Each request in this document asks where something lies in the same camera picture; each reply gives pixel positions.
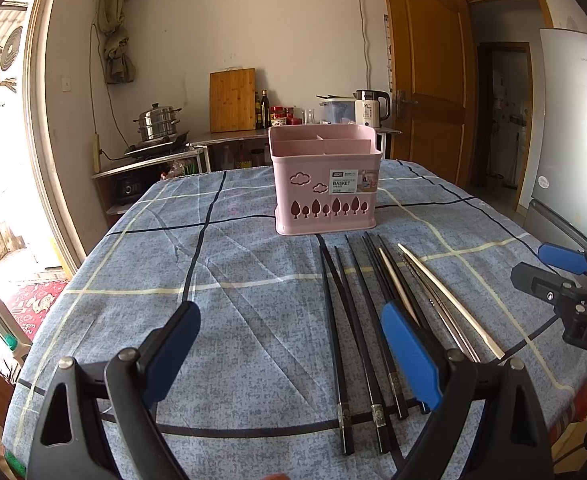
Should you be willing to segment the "steel chopstick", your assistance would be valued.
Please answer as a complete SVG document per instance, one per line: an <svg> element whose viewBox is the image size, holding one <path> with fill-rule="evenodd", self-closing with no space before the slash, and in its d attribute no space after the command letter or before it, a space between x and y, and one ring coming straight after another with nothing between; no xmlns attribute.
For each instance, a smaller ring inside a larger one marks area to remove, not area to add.
<svg viewBox="0 0 587 480"><path fill-rule="evenodd" d="M467 356L467 358L469 358L472 362L480 363L478 353L475 349L473 349L469 339L463 333L457 322L453 319L453 316L450 314L449 310L447 310L446 305L438 296L435 288L428 283L427 278L425 278L423 275L423 272L417 268L415 263L412 262L411 258L406 255L404 255L403 258L409 270L411 270L412 274L414 274L414 278L425 291L425 295L427 296L432 308L435 309L435 312L437 312L437 315L445 326L446 330L450 333L453 341L456 342L458 349L461 350L461 352L463 352L464 355Z"/></svg>

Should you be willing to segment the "blue checked tablecloth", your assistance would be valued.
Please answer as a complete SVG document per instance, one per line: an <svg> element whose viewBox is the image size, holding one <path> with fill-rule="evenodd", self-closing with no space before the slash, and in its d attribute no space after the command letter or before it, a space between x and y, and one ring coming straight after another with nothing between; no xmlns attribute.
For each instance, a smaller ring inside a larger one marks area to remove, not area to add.
<svg viewBox="0 0 587 480"><path fill-rule="evenodd" d="M374 238L409 249L507 353L525 362L547 422L587 379L587 352L563 341L548 304L518 292L511 269L535 263L516 223L410 162L381 165ZM359 233L282 236L267 167L160 181L100 240L35 336L2 440L30 455L58 361L113 358L162 326L182 298L201 330L156 410L166 442L194 479L386 479L361 361L347 321L340 342L355 451L340 451L325 305L339 297L319 249L347 265L355 296L382 296Z"/></svg>

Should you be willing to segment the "light wooden chopstick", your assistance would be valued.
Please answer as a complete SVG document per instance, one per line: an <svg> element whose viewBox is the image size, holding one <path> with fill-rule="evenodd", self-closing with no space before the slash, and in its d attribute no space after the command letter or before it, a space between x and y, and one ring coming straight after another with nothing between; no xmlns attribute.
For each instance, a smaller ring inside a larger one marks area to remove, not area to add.
<svg viewBox="0 0 587 480"><path fill-rule="evenodd" d="M415 321L418 321L418 318L417 318L415 310L412 306L412 303L409 301L409 298L406 294L406 290L403 287L403 284L399 278L399 274L397 274L397 272L394 271L394 267L392 266L393 261L387 256L387 254L385 253L385 250L382 247L379 247L378 250L380 252L382 261L385 264L385 266L389 272L391 281L393 282L393 285L394 285L395 289L397 290L397 295L399 295L401 298L401 301L402 301L404 308L407 310L407 312L410 315L412 315L412 318Z"/></svg>
<svg viewBox="0 0 587 480"><path fill-rule="evenodd" d="M476 320L476 318L467 310L467 308L458 300L458 298L450 291L436 276L431 272L427 266L422 263L407 247L402 244L397 244L401 252L417 266L419 271L427 278L427 280L435 286L441 294L449 300L450 304L457 309L457 311L466 319L468 324L476 331L479 337L483 340L484 344L494 354L496 359L502 359L505 356L505 352L497 342L491 337L484 327Z"/></svg>

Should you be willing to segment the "low metal stove stand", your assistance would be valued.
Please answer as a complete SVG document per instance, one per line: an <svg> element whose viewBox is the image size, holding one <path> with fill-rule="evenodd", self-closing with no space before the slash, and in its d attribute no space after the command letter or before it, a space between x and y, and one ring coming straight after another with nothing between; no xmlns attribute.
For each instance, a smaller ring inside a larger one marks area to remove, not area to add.
<svg viewBox="0 0 587 480"><path fill-rule="evenodd" d="M156 182L211 171L208 149L189 145L186 150L128 162L92 176L104 215L108 220L122 216Z"/></svg>

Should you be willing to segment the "steel steamer pot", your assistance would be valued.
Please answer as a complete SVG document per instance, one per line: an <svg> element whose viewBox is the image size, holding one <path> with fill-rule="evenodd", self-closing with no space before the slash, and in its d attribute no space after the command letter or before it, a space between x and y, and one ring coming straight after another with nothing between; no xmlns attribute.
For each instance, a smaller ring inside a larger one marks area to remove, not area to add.
<svg viewBox="0 0 587 480"><path fill-rule="evenodd" d="M142 112L135 120L141 141L153 141L174 136L180 119L180 108L153 103L149 110Z"/></svg>

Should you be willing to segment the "red lidded jar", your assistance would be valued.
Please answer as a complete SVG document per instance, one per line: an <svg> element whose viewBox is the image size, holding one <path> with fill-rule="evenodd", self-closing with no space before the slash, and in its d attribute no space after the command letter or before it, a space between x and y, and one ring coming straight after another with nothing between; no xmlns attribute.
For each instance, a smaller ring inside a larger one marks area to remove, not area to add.
<svg viewBox="0 0 587 480"><path fill-rule="evenodd" d="M281 127L288 125L287 108L283 106L273 106L269 109L270 125L272 127Z"/></svg>

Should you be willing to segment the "pink plastic utensil basket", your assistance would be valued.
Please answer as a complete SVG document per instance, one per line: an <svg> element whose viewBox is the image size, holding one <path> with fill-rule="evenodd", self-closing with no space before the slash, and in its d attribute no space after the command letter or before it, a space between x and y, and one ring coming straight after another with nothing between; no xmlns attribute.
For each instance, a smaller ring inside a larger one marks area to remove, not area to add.
<svg viewBox="0 0 587 480"><path fill-rule="evenodd" d="M295 236L371 229L382 157L293 157L270 154L276 231Z"/></svg>

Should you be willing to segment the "black induction cooker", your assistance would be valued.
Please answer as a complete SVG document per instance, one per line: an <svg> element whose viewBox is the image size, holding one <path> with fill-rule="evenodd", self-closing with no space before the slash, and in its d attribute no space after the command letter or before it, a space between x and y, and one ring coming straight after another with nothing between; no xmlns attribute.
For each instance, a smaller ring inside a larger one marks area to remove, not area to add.
<svg viewBox="0 0 587 480"><path fill-rule="evenodd" d="M142 141L131 145L124 156L133 159L144 159L162 154L172 153L183 148L187 144L187 132L175 133L160 139Z"/></svg>

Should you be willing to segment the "black chopstick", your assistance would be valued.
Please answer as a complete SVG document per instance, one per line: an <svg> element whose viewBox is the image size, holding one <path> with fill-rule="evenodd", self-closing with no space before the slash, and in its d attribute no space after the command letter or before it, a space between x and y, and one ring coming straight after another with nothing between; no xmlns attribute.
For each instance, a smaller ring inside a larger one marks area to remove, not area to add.
<svg viewBox="0 0 587 480"><path fill-rule="evenodd" d="M361 322L359 322L359 315L357 314L353 294L349 285L347 276L345 275L344 265L338 249L333 252L336 254L337 263L333 262L333 256L325 243L325 240L318 236L319 246L325 261L328 264L329 271L333 276L338 289L339 296L345 310L345 315L348 318L351 332L355 340L357 351L359 352L359 359L361 359L363 372L365 375L367 392L369 396L369 404L371 404L371 417L376 429L376 436L378 441L378 448L380 454L387 454L391 451L391 444L389 438L389 426L387 425L385 406L383 405L383 396L380 391L376 373L369 355L366 338L364 336Z"/></svg>
<svg viewBox="0 0 587 480"><path fill-rule="evenodd" d="M322 266L322 280L325 296L328 338L331 359L333 359L333 378L335 378L337 419L341 439L341 452L343 455L349 456L354 453L353 428L351 424L347 383L345 382L342 352L340 348L335 311L333 311L333 297L331 297L327 263L322 249L319 249L319 258L321 258Z"/></svg>
<svg viewBox="0 0 587 480"><path fill-rule="evenodd" d="M409 298L409 301L412 303L412 306L415 310L415 313L417 315L418 321L415 321L418 326L427 334L427 336L435 343L435 344L439 344L440 341L438 340L438 337L435 336L435 333L432 332L431 330L431 326L427 320L427 318L425 317L425 314L423 313L423 309L421 309L420 304L413 292L413 290L411 289L411 286L409 286L408 281L406 280L404 274L402 273L399 265L397 264L397 262L395 261L393 254L391 252L391 250L388 248L387 244L385 243L384 240L382 240L381 236L378 236L378 240L379 240L379 247L382 247L385 250L385 253L387 254L387 256L393 261L392 266L394 267L394 271L397 272L397 274L399 274L399 278L403 284L403 287L406 290L406 294ZM397 295L397 290L395 289L393 282L391 281L392 286L395 290L395 295Z"/></svg>
<svg viewBox="0 0 587 480"><path fill-rule="evenodd" d="M391 278L389 277L387 269L383 265L380 252L378 250L379 241L375 242L374 237L372 237L368 232L364 234L363 240L367 247L369 258L371 258L371 261L377 266L379 282L381 283L381 287L385 291L385 294L389 297L389 301L392 301L395 304L395 307L397 307L401 313L408 314L412 318L412 315L410 315L402 306L400 298L395 295Z"/></svg>
<svg viewBox="0 0 587 480"><path fill-rule="evenodd" d="M363 292L363 297L368 310L369 318L371 319L371 325L374 327L378 348L382 357L383 365L385 366L385 370L387 373L392 398L395 403L395 406L397 407L397 417L400 420L404 420L408 417L409 413L408 406L404 398L404 393L402 391L400 376L399 373L397 373L397 367L395 366L395 362L391 354L390 348L388 346L385 334L382 332L380 318L378 316L378 312L375 307L373 298L371 298L371 292L369 291L368 285L366 283L364 273L362 271L361 266L359 265L359 260L357 260L356 258L353 246L349 238L345 237L345 239L347 240L349 246L351 259L353 260L356 276L359 280L359 286L361 286Z"/></svg>

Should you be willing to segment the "dark sauce bottle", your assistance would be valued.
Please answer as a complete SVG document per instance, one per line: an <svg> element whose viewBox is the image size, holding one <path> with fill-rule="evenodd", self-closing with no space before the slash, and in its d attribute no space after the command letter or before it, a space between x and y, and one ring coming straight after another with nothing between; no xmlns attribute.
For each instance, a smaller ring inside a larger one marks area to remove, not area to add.
<svg viewBox="0 0 587 480"><path fill-rule="evenodd" d="M270 125L272 125L272 121L270 120L270 103L268 99L268 92L266 90L262 91L260 104L263 128L268 129Z"/></svg>

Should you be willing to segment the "wooden door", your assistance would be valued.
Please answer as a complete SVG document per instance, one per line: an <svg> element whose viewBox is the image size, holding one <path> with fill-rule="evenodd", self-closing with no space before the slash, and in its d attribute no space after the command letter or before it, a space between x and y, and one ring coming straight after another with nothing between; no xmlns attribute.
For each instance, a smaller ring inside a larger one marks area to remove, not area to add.
<svg viewBox="0 0 587 480"><path fill-rule="evenodd" d="M477 60L466 0L386 0L396 159L461 188L475 149Z"/></svg>

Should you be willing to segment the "white electric kettle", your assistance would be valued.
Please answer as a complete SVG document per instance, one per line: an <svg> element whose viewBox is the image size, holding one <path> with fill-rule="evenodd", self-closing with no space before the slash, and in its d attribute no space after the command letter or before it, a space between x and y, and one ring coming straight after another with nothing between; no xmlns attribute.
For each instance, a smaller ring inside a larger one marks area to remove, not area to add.
<svg viewBox="0 0 587 480"><path fill-rule="evenodd" d="M354 92L355 122L371 128L380 128L391 114L391 100L387 92L361 89Z"/></svg>

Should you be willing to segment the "metal kitchen shelf table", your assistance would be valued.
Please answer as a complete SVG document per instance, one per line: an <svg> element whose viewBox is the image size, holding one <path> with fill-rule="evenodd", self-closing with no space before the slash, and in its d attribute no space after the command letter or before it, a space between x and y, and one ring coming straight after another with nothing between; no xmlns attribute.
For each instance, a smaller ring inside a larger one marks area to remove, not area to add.
<svg viewBox="0 0 587 480"><path fill-rule="evenodd" d="M358 125L287 126L270 130L242 130L219 133L188 133L187 142L209 150L211 146L231 142L266 140L270 154L277 160L287 157L356 157L377 153L385 158L388 136L403 132L391 128L367 128Z"/></svg>

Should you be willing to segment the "green capped detergent bottle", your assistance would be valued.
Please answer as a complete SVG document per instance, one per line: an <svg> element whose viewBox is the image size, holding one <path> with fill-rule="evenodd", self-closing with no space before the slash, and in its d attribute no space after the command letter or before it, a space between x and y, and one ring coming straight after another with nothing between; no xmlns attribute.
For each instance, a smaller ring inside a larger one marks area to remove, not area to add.
<svg viewBox="0 0 587 480"><path fill-rule="evenodd" d="M26 357L30 353L31 344L29 342L26 344L25 342L20 341L20 339L13 334L5 334L2 338L4 338L5 344L11 350L13 359L20 363L24 363Z"/></svg>

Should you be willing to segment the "clear plastic storage box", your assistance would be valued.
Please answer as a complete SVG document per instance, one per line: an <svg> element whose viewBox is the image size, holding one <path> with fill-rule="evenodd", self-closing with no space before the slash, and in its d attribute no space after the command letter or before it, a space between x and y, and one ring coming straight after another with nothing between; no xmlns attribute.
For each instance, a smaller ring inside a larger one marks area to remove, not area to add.
<svg viewBox="0 0 587 480"><path fill-rule="evenodd" d="M326 124L351 124L355 122L355 99L353 96L321 96L318 94L322 120Z"/></svg>

